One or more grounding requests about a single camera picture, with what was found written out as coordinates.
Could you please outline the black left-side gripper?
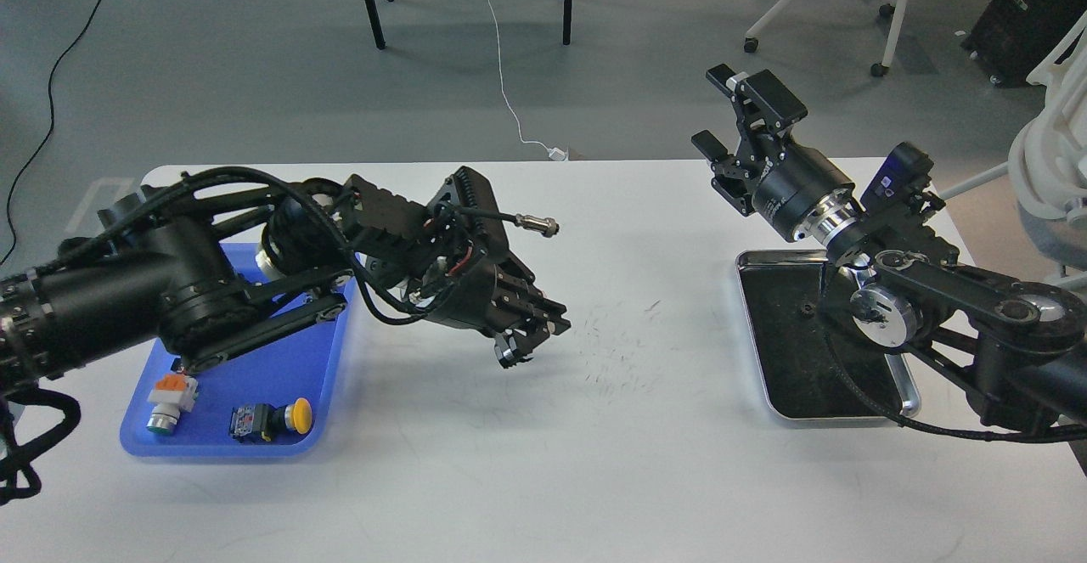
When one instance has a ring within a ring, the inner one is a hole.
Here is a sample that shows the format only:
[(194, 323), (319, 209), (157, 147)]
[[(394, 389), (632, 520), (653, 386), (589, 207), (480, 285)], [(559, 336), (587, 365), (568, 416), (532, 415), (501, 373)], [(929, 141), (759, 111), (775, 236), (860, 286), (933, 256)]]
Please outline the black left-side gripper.
[(479, 260), (451, 277), (425, 320), (493, 338), (493, 355), (508, 370), (532, 361), (536, 346), (569, 331), (566, 305), (549, 299), (528, 273)]

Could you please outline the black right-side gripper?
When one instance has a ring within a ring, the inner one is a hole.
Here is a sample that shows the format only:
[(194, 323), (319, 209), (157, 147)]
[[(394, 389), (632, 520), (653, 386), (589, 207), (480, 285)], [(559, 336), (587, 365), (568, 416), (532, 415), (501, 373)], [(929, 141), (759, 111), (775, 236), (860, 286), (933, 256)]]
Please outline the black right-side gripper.
[(745, 217), (757, 213), (787, 242), (828, 243), (855, 224), (855, 184), (819, 150), (796, 143), (791, 129), (808, 108), (772, 71), (750, 75), (719, 64), (707, 79), (734, 107), (739, 143), (733, 154), (708, 130), (690, 141), (730, 207)]

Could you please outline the black right-side robot arm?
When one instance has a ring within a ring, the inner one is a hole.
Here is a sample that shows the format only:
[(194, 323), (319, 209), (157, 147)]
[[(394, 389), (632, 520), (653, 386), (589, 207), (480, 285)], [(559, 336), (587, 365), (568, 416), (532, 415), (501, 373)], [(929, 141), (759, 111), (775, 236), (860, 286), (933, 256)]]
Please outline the black right-side robot arm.
[(962, 264), (958, 247), (928, 225), (946, 203), (929, 191), (934, 164), (915, 145), (898, 143), (855, 198), (845, 172), (794, 138), (807, 107), (773, 72), (719, 64), (705, 77), (730, 101), (739, 136), (735, 150), (710, 132), (692, 137), (712, 188), (741, 215), (760, 215), (784, 241), (814, 240), (830, 267), (853, 270), (849, 311), (858, 330), (962, 389), (982, 429), (907, 420), (862, 392), (830, 354), (830, 370), (864, 405), (899, 426), (974, 442), (1084, 440), (1078, 296)]

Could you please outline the black left-side robot arm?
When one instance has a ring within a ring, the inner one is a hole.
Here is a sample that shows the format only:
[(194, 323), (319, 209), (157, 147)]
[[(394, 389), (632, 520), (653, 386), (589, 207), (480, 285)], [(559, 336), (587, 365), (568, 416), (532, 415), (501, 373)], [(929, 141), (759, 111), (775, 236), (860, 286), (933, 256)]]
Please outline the black left-side robot arm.
[(4, 504), (42, 491), (32, 463), (82, 420), (40, 381), (146, 340), (176, 358), (153, 400), (163, 429), (193, 404), (197, 374), (341, 315), (349, 279), (383, 323), (482, 331), (502, 367), (571, 326), (505, 232), (550, 238), (559, 223), (502, 212), (466, 166), (424, 204), (357, 175), (287, 183), (222, 166), (143, 185), (99, 218), (100, 234), (3, 280)]

